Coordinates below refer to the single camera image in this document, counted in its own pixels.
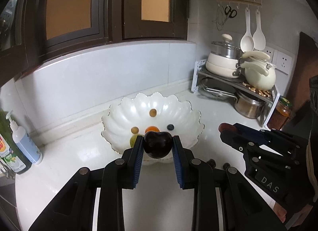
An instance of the electrical socket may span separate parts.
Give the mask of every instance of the electrical socket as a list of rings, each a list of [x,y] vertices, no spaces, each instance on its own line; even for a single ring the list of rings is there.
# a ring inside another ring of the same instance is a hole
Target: electrical socket
[[[263,52],[268,54],[271,57],[269,62],[272,62],[273,61],[273,56],[274,56],[274,49],[270,48],[268,46],[265,46],[265,49],[263,50]]]
[[[291,65],[292,65],[292,58],[290,56],[278,51],[277,61],[276,61],[277,69],[286,73],[286,74],[289,74]]]

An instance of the white spoon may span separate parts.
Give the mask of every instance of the white spoon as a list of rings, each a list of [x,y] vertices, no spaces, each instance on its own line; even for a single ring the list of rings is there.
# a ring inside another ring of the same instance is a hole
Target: white spoon
[[[265,36],[262,32],[262,28],[260,25],[260,11],[256,10],[255,14],[256,14],[257,29],[253,35],[254,48],[256,50],[263,51],[265,49],[265,46],[266,46],[266,39],[265,39]]]
[[[241,39],[241,50],[243,53],[253,51],[254,41],[251,34],[251,14],[248,8],[245,9],[246,33]]]

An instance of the green dish soap bottle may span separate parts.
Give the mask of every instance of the green dish soap bottle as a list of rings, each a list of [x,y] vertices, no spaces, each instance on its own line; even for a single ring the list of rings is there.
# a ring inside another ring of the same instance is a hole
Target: green dish soap bottle
[[[19,150],[12,139],[10,122],[6,113],[0,109],[0,157],[17,174],[26,172],[32,163]]]

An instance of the bowl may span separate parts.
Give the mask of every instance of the bowl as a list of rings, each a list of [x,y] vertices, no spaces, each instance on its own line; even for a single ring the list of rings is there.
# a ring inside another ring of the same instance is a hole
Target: bowl
[[[190,149],[198,143],[204,130],[200,118],[200,111],[192,110],[189,101],[180,102],[175,95],[166,98],[158,92],[151,96],[139,93],[133,99],[124,97],[119,105],[109,107],[109,113],[102,117],[104,130],[101,135],[114,151],[123,154],[130,148],[129,141],[136,132],[133,127],[138,128],[138,134],[144,135],[149,126],[155,126],[172,136],[178,135],[182,146]],[[173,125],[174,129],[168,130],[168,125]],[[172,152],[161,159],[153,159],[146,153],[143,156],[143,164],[172,161]]]

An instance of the black scissors handle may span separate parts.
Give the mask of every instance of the black scissors handle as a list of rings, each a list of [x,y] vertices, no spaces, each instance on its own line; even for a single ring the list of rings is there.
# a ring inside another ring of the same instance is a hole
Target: black scissors handle
[[[238,14],[238,12],[236,10],[232,10],[232,8],[230,6],[226,6],[225,9],[224,9],[224,12],[225,12],[225,15],[227,17],[229,17],[230,19],[235,18],[236,15]]]

